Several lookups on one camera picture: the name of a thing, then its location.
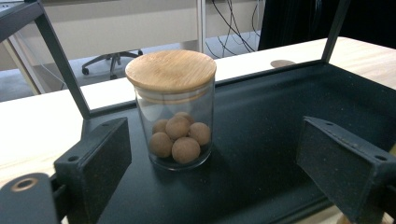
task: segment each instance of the cork ball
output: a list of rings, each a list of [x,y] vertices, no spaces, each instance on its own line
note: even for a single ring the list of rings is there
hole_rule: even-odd
[[[190,137],[179,138],[172,146],[172,156],[175,161],[181,164],[194,161],[200,153],[198,142]]]
[[[201,122],[193,123],[190,126],[190,137],[195,139],[200,146],[204,146],[210,141],[210,128]]]
[[[165,126],[168,122],[167,119],[159,119],[152,126],[152,133],[166,133]]]
[[[189,133],[190,122],[181,116],[173,116],[165,126],[166,133],[173,140],[184,137]]]
[[[190,122],[190,124],[193,124],[195,122],[194,119],[192,118],[192,116],[186,112],[177,112],[175,114],[175,116],[181,116],[181,117],[187,119]]]
[[[166,133],[155,133],[148,143],[149,151],[157,157],[166,158],[172,153],[173,142]]]

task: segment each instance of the wooden lid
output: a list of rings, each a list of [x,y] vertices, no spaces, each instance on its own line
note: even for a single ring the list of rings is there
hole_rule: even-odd
[[[125,68],[135,87],[147,91],[193,91],[207,84],[216,73],[209,56],[191,50],[164,50],[133,59]]]

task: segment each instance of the black metal frame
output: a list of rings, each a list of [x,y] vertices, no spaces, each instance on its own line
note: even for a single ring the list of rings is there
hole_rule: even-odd
[[[317,61],[310,63],[328,63],[332,50],[334,49],[337,36],[341,30],[343,20],[347,14],[347,7],[350,0],[341,0],[340,6],[336,12],[334,22],[332,24],[332,29],[329,34],[329,39],[326,43],[325,50],[323,51],[322,58]],[[62,46],[56,36],[50,20],[44,10],[44,7],[40,0],[26,0],[25,3],[13,7],[9,10],[5,10],[0,14],[0,41],[5,40],[10,35],[19,31],[22,27],[34,21],[40,34],[43,36],[46,42],[49,52],[51,53],[56,65],[61,71],[64,82],[66,83],[68,89],[70,90],[76,105],[84,119],[91,119],[95,117],[102,116],[104,114],[111,114],[117,111],[125,110],[128,108],[136,107],[134,101],[119,103],[116,105],[109,105],[105,107],[100,107],[96,109],[90,109],[84,95],[79,87],[73,70],[64,54]],[[287,69],[294,69],[297,67],[306,66],[306,63],[296,64],[289,66]]]
[[[341,30],[343,20],[345,18],[345,15],[347,14],[347,8],[349,5],[349,2],[350,2],[350,0],[341,0],[340,1],[340,4],[336,11],[336,15],[334,17],[334,21],[332,23],[332,28],[331,28],[331,31],[330,31],[330,34],[328,37],[328,41],[326,43],[326,46],[323,51],[321,59],[315,60],[312,62],[307,62],[307,63],[295,64],[295,65],[291,65],[291,66],[287,66],[287,67],[283,67],[283,68],[277,68],[277,69],[273,69],[270,71],[263,71],[258,74],[252,74],[250,76],[236,77],[236,78],[224,80],[224,81],[216,83],[216,87],[219,89],[221,89],[221,88],[227,89],[228,87],[231,87],[233,84],[238,84],[241,82],[249,82],[250,80],[255,81],[256,79],[262,79],[263,77],[267,78],[268,80],[271,80],[271,75],[277,75],[277,74],[285,75],[287,73],[292,73],[294,71],[297,71],[296,72],[297,74],[306,74],[306,72],[309,73],[309,72],[312,72],[313,70],[317,70],[317,69],[319,69],[319,70],[320,69],[324,69],[324,70],[330,69],[332,71],[342,73],[342,71],[339,71],[339,70],[333,68],[332,66],[330,66],[329,60],[331,58],[332,51],[335,46],[335,42],[336,42],[339,32]],[[113,122],[113,121],[109,121],[109,120],[117,118],[119,116],[125,115],[125,117],[128,117],[128,120],[130,120],[131,118],[129,117],[130,116],[129,113],[132,109],[136,108],[136,104],[134,101],[132,101],[132,102],[125,102],[125,103],[118,104],[118,105],[110,105],[110,106],[106,106],[106,107],[102,107],[102,108],[98,108],[98,109],[94,109],[94,110],[89,109],[87,102],[85,101],[85,98],[81,92],[81,89],[78,86],[77,81],[74,77],[74,74],[70,68],[70,65],[64,55],[64,52],[63,52],[62,47],[59,43],[59,40],[53,31],[50,21],[46,15],[45,10],[44,10],[40,1],[25,1],[24,4],[14,7],[10,10],[1,12],[0,13],[0,31],[1,31],[0,32],[0,41],[3,41],[4,39],[8,38],[10,35],[14,34],[18,30],[20,30],[24,25],[28,24],[30,21],[35,21],[40,33],[42,34],[45,42],[47,43],[47,45],[49,47],[49,51],[50,51],[52,57],[54,58],[57,66],[61,70],[61,73],[64,77],[64,81],[65,81],[66,85],[68,86],[72,96],[74,97],[74,100],[76,101],[76,104],[78,106],[78,109],[79,109],[82,117],[84,118],[83,135],[85,135],[85,136],[81,140],[81,143],[84,147],[81,147],[81,145],[78,145],[79,147],[77,146],[77,147],[72,148],[71,150],[66,152],[66,154],[63,155],[59,160],[57,160],[55,162],[55,166],[57,167],[56,171],[57,171],[58,176],[53,177],[52,193],[54,194],[53,197],[55,199],[56,212],[58,213],[58,217],[63,217],[66,214],[68,214],[71,217],[72,222],[73,221],[95,222],[97,220],[97,218],[100,216],[100,213],[105,208],[105,206],[109,200],[109,197],[112,195],[113,191],[115,190],[115,187],[119,184],[119,181],[122,178],[123,172],[125,171],[126,167],[130,163],[130,161],[128,160],[128,158],[130,158],[130,154],[128,155],[128,150],[125,150],[125,148],[127,148],[128,146],[123,145],[120,147],[120,148],[123,148],[123,153],[126,153],[126,154],[122,154],[122,155],[126,155],[126,156],[124,158],[116,157],[115,160],[116,161],[123,161],[123,159],[127,159],[127,160],[122,163],[123,164],[122,169],[117,170],[115,168],[116,169],[115,173],[117,174],[117,178],[110,181],[111,188],[106,191],[106,193],[103,195],[103,200],[98,203],[98,204],[100,204],[100,206],[96,207],[96,208],[90,208],[90,206],[91,206],[90,203],[92,202],[92,200],[95,199],[94,198],[95,195],[91,195],[90,193],[95,192],[97,187],[99,186],[99,188],[100,188],[100,186],[103,186],[104,183],[102,183],[100,181],[97,182],[97,180],[91,180],[90,178],[92,176],[95,176],[96,172],[99,172],[99,173],[105,172],[104,170],[101,170],[103,168],[102,165],[104,164],[104,161],[101,161],[101,159],[105,158],[107,156],[103,156],[103,154],[101,154],[102,156],[98,156],[97,158],[100,161],[99,163],[97,163],[97,162],[92,163],[91,160],[83,160],[83,162],[81,164],[82,166],[80,166],[78,168],[78,166],[75,166],[75,164],[70,163],[70,162],[75,161],[76,157],[70,156],[69,154],[74,153],[74,155],[78,154],[79,158],[85,158],[87,155],[90,155],[92,153],[92,151],[90,150],[90,149],[92,149],[92,146],[89,146],[89,144],[87,144],[87,143],[90,143],[90,144],[94,143],[94,145],[96,144],[97,146],[99,146],[99,145],[100,146],[93,147],[93,149],[92,149],[93,151],[99,150],[100,152],[105,153],[105,155],[111,155],[111,153],[107,154],[109,151],[109,147],[105,147],[106,150],[102,151],[103,145],[101,145],[101,144],[102,144],[102,140],[106,141],[106,139],[103,139],[105,137],[103,137],[102,139],[97,139],[97,138],[95,138],[95,136],[92,136],[92,133],[99,134],[98,131],[95,131],[96,130],[95,127],[99,126],[99,128],[104,128],[102,125],[100,125],[101,123],[108,125],[109,122],[110,123]],[[366,82],[362,82],[360,80],[356,80],[356,81],[358,81],[360,84],[363,84],[363,85],[371,85]],[[116,124],[116,126],[118,128],[121,126],[124,127],[124,125],[120,125],[119,121],[115,121],[115,122],[118,123],[118,124]],[[125,135],[127,129],[125,129],[125,128],[122,128],[122,129],[123,129],[123,134],[121,134],[121,135]],[[116,129],[110,128],[109,130],[106,130],[104,133],[101,133],[99,135],[103,135],[103,134],[106,135],[106,132],[113,133],[113,135],[114,135],[114,132],[111,130],[114,131]],[[116,142],[114,142],[114,144],[117,144],[117,143],[127,143],[126,145],[129,145],[129,138],[126,137],[123,140],[118,139]],[[84,173],[84,171],[85,171],[84,167],[86,167],[86,166],[93,166],[93,167],[96,167],[97,169],[91,170],[90,173]],[[202,174],[208,174],[207,168],[204,167],[202,169],[203,170],[201,170],[197,174],[195,174],[195,177],[200,176],[199,178],[205,178],[200,175],[200,172]],[[165,179],[170,180],[173,178],[173,177],[169,177],[166,174],[161,174],[161,175],[163,176],[161,178],[163,178],[164,180]],[[43,177],[41,175],[34,175],[34,178],[36,178],[39,181],[43,178],[45,179],[45,177]],[[125,177],[125,178],[127,178],[125,181],[127,183],[129,183],[128,181],[130,181],[129,178],[131,178],[131,177]],[[11,186],[16,183],[18,186],[19,180],[20,179],[18,178],[16,180],[14,180],[14,182],[11,182]],[[49,194],[50,189],[49,189],[48,185],[43,184],[42,188],[43,188],[43,191],[40,191],[37,194],[43,194],[43,195]],[[395,194],[394,188],[392,190],[388,190],[388,192],[390,192],[389,195],[392,197],[392,199],[395,198],[394,197],[394,194]],[[316,204],[315,206],[312,206],[312,204],[311,205],[305,204],[305,205],[302,205],[302,207],[296,208],[295,211],[291,211],[291,212],[297,213],[298,215],[286,214],[281,219],[277,219],[278,217],[276,217],[275,219],[272,219],[269,222],[293,221],[296,218],[303,217],[303,216],[308,215],[312,212],[315,212],[316,210],[319,210],[320,208],[330,205],[330,203],[328,201],[326,201],[325,198],[322,198],[322,197],[318,197],[314,203]],[[394,204],[394,200],[383,202],[381,204],[387,204],[387,205],[384,205],[385,207],[392,207],[392,204]],[[350,215],[352,218],[357,217],[357,216],[355,216],[356,214],[354,214],[354,213],[351,213]]]

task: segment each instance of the black cable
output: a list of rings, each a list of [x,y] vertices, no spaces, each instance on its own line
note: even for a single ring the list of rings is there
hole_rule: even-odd
[[[255,33],[258,37],[260,37],[260,35],[257,34],[256,28],[254,28],[254,24],[253,24],[253,21],[254,21],[254,14],[255,14],[256,11],[257,11],[258,5],[259,5],[259,1],[256,2],[256,6],[254,7],[254,10],[253,10],[253,15],[251,15],[251,27],[253,28],[254,33]]]
[[[251,52],[251,51],[248,49],[248,47],[249,47],[251,50],[255,51],[255,50],[248,44],[248,42],[242,37],[241,32],[240,32],[239,29],[238,29],[238,25],[236,24],[235,16],[233,15],[233,2],[232,2],[232,0],[227,0],[227,4],[228,4],[228,8],[230,9],[230,12],[231,12],[231,17],[233,18],[233,23],[235,24],[235,29],[236,29],[236,31],[238,32],[237,35],[242,39],[242,43],[243,43],[243,45],[245,46],[245,48],[247,49],[248,52]]]
[[[227,47],[225,47],[225,44],[223,44],[223,42],[221,42],[220,37],[218,37],[218,40],[219,40],[220,44],[223,46],[223,50],[227,49]],[[230,51],[229,49],[227,49],[227,51],[230,52],[230,53],[233,54],[233,55],[236,55],[235,53],[233,53],[233,52]]]
[[[207,49],[209,49],[209,51],[213,54],[213,56],[215,56],[216,58],[220,58],[218,55],[216,55],[216,54],[214,54],[213,53],[213,51],[212,51],[212,49],[210,49],[210,47],[209,47],[209,45],[207,44],[207,42],[205,42],[206,43],[206,46],[207,46]]]
[[[247,48],[247,46],[245,45],[245,43],[248,42],[248,40],[251,38],[251,35],[250,35],[250,33],[248,33],[248,38],[247,38],[246,40],[245,40],[245,38],[244,38],[245,43],[244,43],[244,42],[238,43],[238,41],[235,40],[235,37],[233,37],[233,35],[232,35],[232,38],[233,38],[233,41],[235,41],[235,43],[236,43],[237,45],[244,45],[245,48]]]
[[[230,14],[230,24],[233,25],[233,15]],[[225,46],[227,45],[228,38],[230,38],[230,33],[231,33],[231,27],[228,27],[228,33],[227,37],[225,38],[225,43],[223,45],[223,52],[222,52],[222,57],[224,58],[225,56]]]
[[[244,39],[237,31],[235,31],[235,29],[230,25],[230,23],[228,23],[228,22],[225,20],[224,16],[221,14],[221,12],[219,11],[218,7],[216,6],[215,0],[212,0],[212,3],[213,3],[213,6],[215,7],[216,11],[220,14],[220,16],[223,18],[224,22],[230,27],[230,29],[233,30],[233,32],[236,33],[236,34],[239,36],[239,38],[241,38],[241,40],[242,40],[242,42],[244,42],[244,44],[247,44],[247,46],[248,46],[249,48],[251,48],[251,50],[255,51],[255,50],[245,41],[245,39]]]

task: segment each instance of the chair wheel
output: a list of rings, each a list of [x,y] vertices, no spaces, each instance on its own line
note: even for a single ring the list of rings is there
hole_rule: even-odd
[[[88,70],[88,68],[83,68],[81,70],[82,74],[84,74],[85,76],[87,76],[90,73],[90,70]]]

